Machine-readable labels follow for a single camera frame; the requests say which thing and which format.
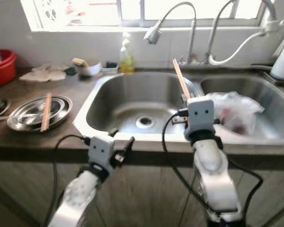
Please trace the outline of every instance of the red bowl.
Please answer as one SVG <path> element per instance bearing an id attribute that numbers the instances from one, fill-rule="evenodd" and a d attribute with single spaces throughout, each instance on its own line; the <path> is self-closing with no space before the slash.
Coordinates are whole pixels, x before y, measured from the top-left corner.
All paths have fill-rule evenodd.
<path id="1" fill-rule="evenodd" d="M 9 50 L 0 50 L 0 86 L 10 82 L 16 76 L 16 54 Z"/>

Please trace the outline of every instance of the chopstick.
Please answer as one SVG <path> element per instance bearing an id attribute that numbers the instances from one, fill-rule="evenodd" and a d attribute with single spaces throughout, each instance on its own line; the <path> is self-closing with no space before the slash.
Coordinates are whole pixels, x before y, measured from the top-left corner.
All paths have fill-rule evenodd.
<path id="1" fill-rule="evenodd" d="M 43 114 L 43 119 L 42 119 L 41 128 L 40 128 L 41 132 L 46 131 L 49 127 L 51 106 L 52 106 L 52 94 L 48 93 L 46 95 L 46 100 L 45 100 L 44 114 Z"/>
<path id="2" fill-rule="evenodd" d="M 175 67 L 175 70 L 176 70 L 176 73 L 177 73 L 180 85 L 182 87 L 182 90 L 183 90 L 183 93 L 184 93 L 186 99 L 191 98 L 190 93 L 189 93 L 189 91 L 187 89 L 186 83 L 185 83 L 185 81 L 183 79 L 183 75 L 181 73 L 180 67 L 179 67 L 179 65 L 177 63 L 177 60 L 176 59 L 172 60 L 172 63 L 174 64 L 174 67 Z"/>

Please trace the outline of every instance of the sink drain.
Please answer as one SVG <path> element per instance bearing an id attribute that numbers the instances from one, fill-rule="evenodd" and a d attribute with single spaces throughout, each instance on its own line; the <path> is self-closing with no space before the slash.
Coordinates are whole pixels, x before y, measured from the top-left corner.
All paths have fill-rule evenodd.
<path id="1" fill-rule="evenodd" d="M 150 115 L 142 115 L 137 118 L 136 126 L 140 129 L 149 129 L 155 125 L 155 120 Z"/>

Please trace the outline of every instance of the double sink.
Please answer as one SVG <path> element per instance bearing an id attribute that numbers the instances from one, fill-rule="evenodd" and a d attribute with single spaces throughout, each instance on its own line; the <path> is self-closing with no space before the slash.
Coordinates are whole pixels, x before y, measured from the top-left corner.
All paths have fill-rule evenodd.
<path id="1" fill-rule="evenodd" d="M 236 91 L 259 102 L 264 112 L 257 116 L 252 135 L 232 132 L 215 125 L 224 144 L 283 145 L 284 92 L 257 75 L 188 76 L 185 83 L 192 96 Z M 74 120 L 85 136 L 107 135 L 118 129 L 116 141 L 122 147 L 134 136 L 135 148 L 162 150 L 161 132 L 167 119 L 183 108 L 181 86 L 174 74 L 141 72 L 101 78 Z M 187 151 L 184 124 L 168 125 L 166 142 L 170 149 Z"/>

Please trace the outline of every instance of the clear plastic bag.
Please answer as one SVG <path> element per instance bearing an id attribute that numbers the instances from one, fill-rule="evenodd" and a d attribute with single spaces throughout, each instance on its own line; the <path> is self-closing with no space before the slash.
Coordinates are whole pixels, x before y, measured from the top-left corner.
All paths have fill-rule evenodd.
<path id="1" fill-rule="evenodd" d="M 237 92 L 209 93 L 214 103 L 214 116 L 227 129 L 243 135 L 251 135 L 256 125 L 257 114 L 264 108 L 255 100 Z"/>

